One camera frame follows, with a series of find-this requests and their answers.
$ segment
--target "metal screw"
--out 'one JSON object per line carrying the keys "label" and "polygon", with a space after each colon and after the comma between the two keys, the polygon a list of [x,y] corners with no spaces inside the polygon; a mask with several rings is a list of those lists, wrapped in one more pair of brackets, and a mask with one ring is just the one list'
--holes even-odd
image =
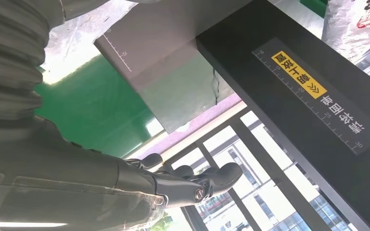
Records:
{"label": "metal screw", "polygon": [[204,191],[203,189],[199,188],[195,191],[195,201],[201,202],[203,200]]}

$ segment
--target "green wall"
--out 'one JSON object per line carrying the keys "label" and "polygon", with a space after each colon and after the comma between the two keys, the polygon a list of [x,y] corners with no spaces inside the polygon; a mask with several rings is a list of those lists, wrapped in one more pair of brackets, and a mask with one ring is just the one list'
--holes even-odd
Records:
{"label": "green wall", "polygon": [[63,137],[105,154],[123,157],[150,139],[145,125],[154,115],[102,56],[60,82],[37,85],[43,107]]}

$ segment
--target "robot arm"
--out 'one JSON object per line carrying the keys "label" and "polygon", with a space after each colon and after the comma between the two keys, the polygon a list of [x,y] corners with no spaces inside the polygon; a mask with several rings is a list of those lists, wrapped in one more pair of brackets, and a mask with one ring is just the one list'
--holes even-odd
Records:
{"label": "robot arm", "polygon": [[33,91],[42,81],[36,67],[44,61],[49,31],[104,2],[0,0],[1,223],[126,229],[157,219],[165,207],[194,205],[226,192],[242,174],[236,163],[196,176],[189,167],[152,173],[146,169],[162,161],[159,155],[124,161],[85,150],[34,115],[41,106]]}

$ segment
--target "black panel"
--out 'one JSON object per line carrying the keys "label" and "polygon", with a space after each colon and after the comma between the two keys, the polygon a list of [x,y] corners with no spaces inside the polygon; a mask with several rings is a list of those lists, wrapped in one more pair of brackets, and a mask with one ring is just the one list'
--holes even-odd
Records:
{"label": "black panel", "polygon": [[258,105],[370,225],[370,148],[354,155],[252,54],[275,37],[370,118],[370,77],[266,0],[248,4],[197,42],[239,96]]}

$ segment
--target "yellow label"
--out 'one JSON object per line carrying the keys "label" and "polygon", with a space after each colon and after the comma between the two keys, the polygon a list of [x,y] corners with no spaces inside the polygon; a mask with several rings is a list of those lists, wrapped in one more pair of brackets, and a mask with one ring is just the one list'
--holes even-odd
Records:
{"label": "yellow label", "polygon": [[300,86],[307,91],[314,99],[323,95],[327,90],[320,85],[311,75],[302,69],[293,59],[284,51],[273,55],[275,61],[290,77],[292,77]]}

